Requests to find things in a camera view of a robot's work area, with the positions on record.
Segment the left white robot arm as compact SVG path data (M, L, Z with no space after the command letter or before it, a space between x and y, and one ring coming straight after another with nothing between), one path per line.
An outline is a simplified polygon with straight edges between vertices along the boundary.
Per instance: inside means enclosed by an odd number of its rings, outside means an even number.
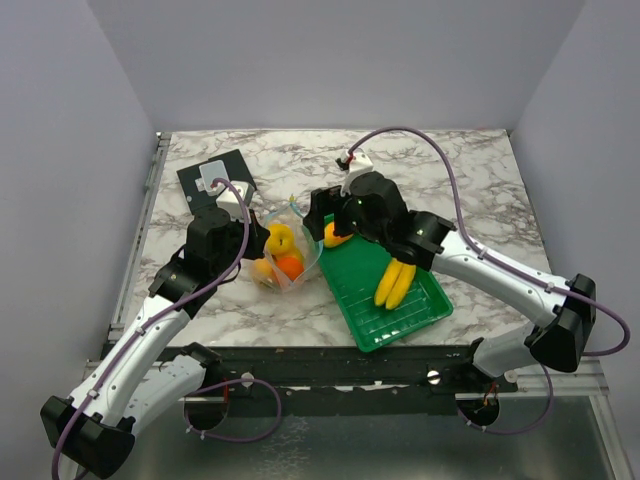
M54 449L51 476L63 458L79 478L112 476L137 436L179 398L239 383L218 355L192 343L152 380L146 374L168 343L193 320L244 259L263 255L269 232L242 206L209 207L188 225L185 245L155 275L135 320L107 356L68 396L50 397L40 416Z

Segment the clear zip top bag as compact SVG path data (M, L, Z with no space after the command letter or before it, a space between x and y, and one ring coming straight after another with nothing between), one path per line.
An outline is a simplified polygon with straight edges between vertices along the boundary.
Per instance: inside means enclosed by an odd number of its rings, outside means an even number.
M250 264L255 284L286 293L315 275L323 245L312 238L303 225L303 217L294 196L266 216L264 226L269 237L264 256Z

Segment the orange peach with leaf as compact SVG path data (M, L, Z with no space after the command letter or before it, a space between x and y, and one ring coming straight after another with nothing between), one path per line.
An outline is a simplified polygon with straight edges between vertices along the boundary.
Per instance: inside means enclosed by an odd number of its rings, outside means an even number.
M274 286L273 268L266 258L256 259L252 262L251 277L258 285L266 287Z

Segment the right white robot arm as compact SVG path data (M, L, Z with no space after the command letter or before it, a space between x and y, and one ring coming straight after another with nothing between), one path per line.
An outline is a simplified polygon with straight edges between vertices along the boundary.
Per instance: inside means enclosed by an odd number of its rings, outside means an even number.
M595 283L578 274L571 280L531 269L466 241L460 228L427 211L406 206L397 185L378 172L356 177L349 188L316 189L303 219L312 237L324 237L333 216L339 236L357 234L392 258L424 271L463 281L497 298L528 324L471 346L459 367L461 383L481 391L508 370L539 363L565 373L577 370L595 323Z

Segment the green plastic tray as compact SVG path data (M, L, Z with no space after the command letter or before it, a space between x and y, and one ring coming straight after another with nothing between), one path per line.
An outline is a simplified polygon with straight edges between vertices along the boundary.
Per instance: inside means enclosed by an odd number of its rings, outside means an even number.
M453 305L435 277L403 264L381 246L334 233L325 220L319 259L346 324L363 352L371 352L450 316Z

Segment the orange fruit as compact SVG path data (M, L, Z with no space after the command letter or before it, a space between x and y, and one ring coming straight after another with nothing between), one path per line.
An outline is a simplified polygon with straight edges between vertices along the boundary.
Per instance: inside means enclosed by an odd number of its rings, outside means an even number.
M304 272L303 262L293 256L279 257L276 267L291 281L295 281Z

